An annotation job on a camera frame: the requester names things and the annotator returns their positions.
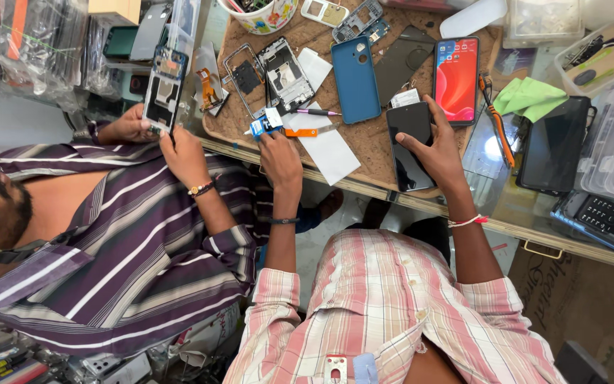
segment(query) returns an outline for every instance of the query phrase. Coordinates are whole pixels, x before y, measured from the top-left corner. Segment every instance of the phone home screen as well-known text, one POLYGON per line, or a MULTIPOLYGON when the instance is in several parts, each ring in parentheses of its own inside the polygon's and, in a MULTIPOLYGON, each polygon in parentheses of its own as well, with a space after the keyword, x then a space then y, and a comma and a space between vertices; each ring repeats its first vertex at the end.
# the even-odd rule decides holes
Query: phone home screen
POLYGON ((475 82, 478 40, 443 40, 435 52, 435 101, 450 122, 475 117, 475 82))

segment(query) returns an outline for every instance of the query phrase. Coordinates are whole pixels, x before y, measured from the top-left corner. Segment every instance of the black wristband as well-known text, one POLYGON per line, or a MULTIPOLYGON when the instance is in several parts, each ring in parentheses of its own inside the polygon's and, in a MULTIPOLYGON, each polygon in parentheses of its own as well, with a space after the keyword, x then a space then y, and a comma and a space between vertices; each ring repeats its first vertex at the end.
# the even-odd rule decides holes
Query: black wristband
POLYGON ((294 224, 299 222, 300 218, 295 217, 294 219, 269 219, 269 224, 294 224))

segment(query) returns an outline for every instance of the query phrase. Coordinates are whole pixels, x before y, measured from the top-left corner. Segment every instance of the purple striped shirt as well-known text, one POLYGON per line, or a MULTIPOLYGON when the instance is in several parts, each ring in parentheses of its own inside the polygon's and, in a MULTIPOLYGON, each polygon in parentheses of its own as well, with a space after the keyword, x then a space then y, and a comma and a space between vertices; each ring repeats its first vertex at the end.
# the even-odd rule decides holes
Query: purple striped shirt
POLYGON ((208 236, 158 143, 99 145, 97 126, 71 144, 0 154, 13 180, 109 171, 68 229, 0 278, 0 320, 54 351, 130 355, 181 333, 246 296, 256 245, 266 243, 273 192, 240 162, 206 153, 239 223, 208 236))

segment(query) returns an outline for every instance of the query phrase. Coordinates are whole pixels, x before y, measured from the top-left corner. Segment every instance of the cork mat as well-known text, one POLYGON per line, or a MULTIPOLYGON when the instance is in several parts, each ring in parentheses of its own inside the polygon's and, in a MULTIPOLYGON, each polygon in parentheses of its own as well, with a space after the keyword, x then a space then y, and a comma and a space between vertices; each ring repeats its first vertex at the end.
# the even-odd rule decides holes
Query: cork mat
MULTIPOLYGON (((257 53, 280 36, 284 36, 288 40, 293 48, 295 57, 298 56, 304 47, 308 47, 318 52, 319 57, 322 59, 329 63, 332 62, 330 54, 330 44, 333 41, 331 36, 332 28, 304 18, 302 14, 300 14, 302 3, 303 0, 300 1, 297 12, 285 27, 277 33, 266 36, 248 33, 234 18, 229 18, 222 47, 217 56, 217 66, 220 71, 220 77, 224 78, 227 75, 224 65, 222 64, 224 58, 234 52, 243 43, 250 43, 252 50, 257 53)), ((343 0, 342 4, 350 10, 354 10, 361 2, 359 0, 343 0)), ((382 56, 381 53, 385 53, 385 50, 392 46, 392 43, 407 25, 411 24, 420 30, 426 30, 434 39, 440 39, 439 25, 447 17, 448 15, 445 14, 403 10, 383 6, 383 18, 388 21, 391 29, 382 39, 371 47, 374 65, 380 60, 382 56), (426 25, 431 25, 429 22, 434 22, 434 25, 432 27, 427 27, 426 25)), ((488 27, 479 30, 475 35, 480 38, 480 71, 484 72, 491 69, 493 66, 494 58, 499 50, 501 41, 501 29, 488 27)), ((415 80, 415 88, 418 89, 420 95, 432 94, 433 61, 433 55, 429 56, 421 68, 417 70, 411 78, 411 81, 415 80)), ((255 144, 252 136, 243 134, 248 130, 248 126, 252 122, 252 117, 248 109, 246 109, 243 104, 233 82, 230 81, 226 83, 226 85, 223 85, 223 87, 231 93, 229 100, 216 118, 209 115, 209 113, 205 114, 203 117, 203 128, 213 137, 257 150, 257 144, 255 144)), ((333 75, 333 70, 331 70, 326 80, 317 90, 317 95, 312 99, 311 103, 314 101, 319 102, 319 105, 323 109, 340 111, 336 79, 335 75, 333 75)), ((397 182, 395 180, 385 114, 385 109, 383 109, 379 117, 356 124, 343 124, 340 116, 331 116, 331 121, 340 122, 338 132, 340 132, 343 139, 345 139, 346 143, 362 164, 362 166, 351 173, 349 177, 396 191, 397 182)), ((460 149, 461 155, 463 155, 465 151, 466 144, 470 138, 470 132, 471 127, 456 129, 456 144, 460 149)), ((314 167, 315 165, 311 157, 304 150, 300 142, 296 139, 293 140, 295 140, 295 145, 300 152, 303 164, 314 167)), ((429 198, 439 196, 440 191, 437 188, 430 188, 422 191, 414 191, 409 194, 417 197, 429 198)))

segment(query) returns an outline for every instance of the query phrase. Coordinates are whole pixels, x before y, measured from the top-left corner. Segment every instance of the hand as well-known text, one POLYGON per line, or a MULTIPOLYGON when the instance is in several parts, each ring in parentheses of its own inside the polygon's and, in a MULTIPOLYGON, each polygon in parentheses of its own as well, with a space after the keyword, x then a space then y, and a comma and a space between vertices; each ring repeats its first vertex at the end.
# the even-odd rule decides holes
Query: hand
POLYGON ((468 189, 468 183, 454 139, 454 129, 449 126, 444 111, 430 96, 423 95, 423 101, 428 103, 432 117, 435 118, 435 124, 431 124, 432 145, 429 147, 404 133, 398 133, 395 139, 421 160, 423 167, 445 195, 462 193, 468 189))
POLYGON ((128 109, 121 118, 107 125, 98 134, 99 142, 105 145, 152 142, 158 135, 148 130, 151 123, 142 120, 143 103, 128 109))
POLYGON ((274 183, 274 218, 292 219, 302 195, 300 154, 293 141, 279 132, 260 135, 259 147, 260 164, 274 183))
POLYGON ((186 188, 200 187, 211 181, 203 145, 198 137, 176 126, 173 130, 176 146, 164 130, 160 130, 160 150, 167 166, 186 188))

